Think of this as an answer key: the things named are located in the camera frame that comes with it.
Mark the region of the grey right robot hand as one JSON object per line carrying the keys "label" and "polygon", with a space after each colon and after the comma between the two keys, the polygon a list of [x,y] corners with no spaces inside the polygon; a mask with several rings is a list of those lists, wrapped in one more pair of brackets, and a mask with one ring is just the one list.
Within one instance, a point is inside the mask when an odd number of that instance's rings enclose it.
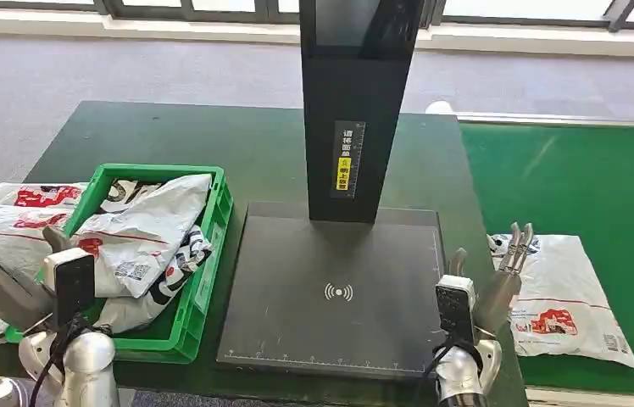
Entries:
{"label": "grey right robot hand", "polygon": [[475,339],[496,337],[506,323],[511,303],[521,288],[520,272],[534,237],[531,222],[524,228],[517,223],[511,226],[511,238],[507,251],[499,257],[498,268],[491,274],[486,287],[476,297],[471,309]]}

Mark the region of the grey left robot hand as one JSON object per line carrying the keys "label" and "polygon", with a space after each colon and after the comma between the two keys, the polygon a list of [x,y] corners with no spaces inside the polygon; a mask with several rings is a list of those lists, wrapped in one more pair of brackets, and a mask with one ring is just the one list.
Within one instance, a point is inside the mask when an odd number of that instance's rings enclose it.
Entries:
{"label": "grey left robot hand", "polygon": [[55,290],[37,275],[44,258],[71,247],[63,231],[67,217],[0,208],[0,320],[24,334],[58,330]]}

